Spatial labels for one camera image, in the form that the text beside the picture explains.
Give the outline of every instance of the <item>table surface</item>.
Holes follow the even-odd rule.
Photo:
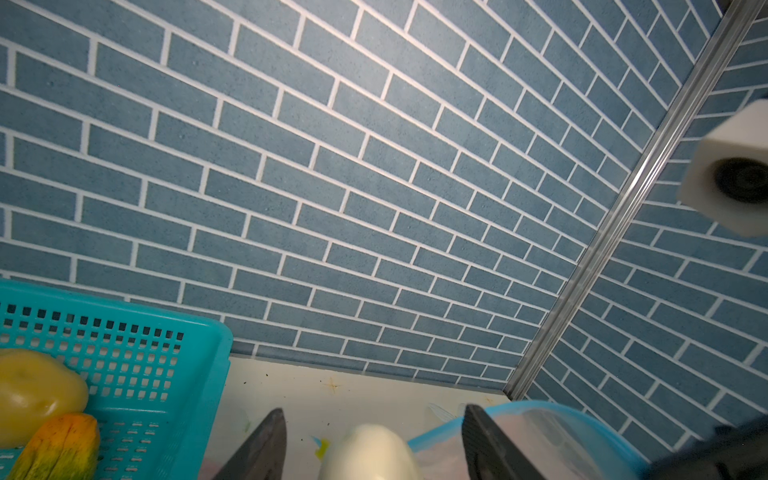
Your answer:
[[[378,423],[408,441],[442,424],[433,403],[459,416],[463,405],[509,400],[501,393],[337,372],[322,368],[230,358],[227,384],[208,442],[201,479],[223,464],[272,409],[288,428],[283,478],[315,480],[320,462],[313,436],[333,443],[362,423]]]

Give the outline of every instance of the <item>blue brick wall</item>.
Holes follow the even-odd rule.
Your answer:
[[[686,21],[667,15],[685,39]],[[767,65],[763,18],[528,392],[597,416],[649,459],[768,412],[768,240],[738,237],[676,198],[698,140],[768,92]]]
[[[0,273],[500,389],[713,28],[636,3],[0,0]]]

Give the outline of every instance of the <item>yellow fruit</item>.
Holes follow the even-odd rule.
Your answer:
[[[87,402],[85,381],[52,356],[0,349],[0,449],[23,446],[46,421]]]
[[[67,413],[32,436],[6,480],[91,480],[101,441],[96,419]]]

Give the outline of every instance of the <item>papaya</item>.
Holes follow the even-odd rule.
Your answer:
[[[6,480],[91,480],[100,441],[94,417],[85,413],[55,417],[32,436]]]

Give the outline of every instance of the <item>white egg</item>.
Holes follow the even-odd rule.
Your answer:
[[[328,449],[318,480],[423,480],[408,445],[381,425],[358,425]]]

